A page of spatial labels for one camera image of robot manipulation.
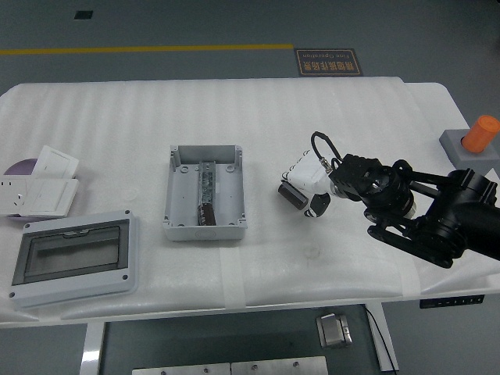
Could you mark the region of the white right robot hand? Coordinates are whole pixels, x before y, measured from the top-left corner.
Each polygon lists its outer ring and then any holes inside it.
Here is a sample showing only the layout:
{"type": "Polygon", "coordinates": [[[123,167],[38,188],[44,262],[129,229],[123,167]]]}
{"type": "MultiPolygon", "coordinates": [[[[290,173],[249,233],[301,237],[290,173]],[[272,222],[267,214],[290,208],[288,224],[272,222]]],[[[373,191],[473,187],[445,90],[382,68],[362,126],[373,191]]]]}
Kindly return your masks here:
{"type": "Polygon", "coordinates": [[[331,198],[337,193],[327,171],[312,150],[303,152],[301,158],[282,174],[280,193],[297,209],[304,211],[306,217],[322,216],[331,198]]]}

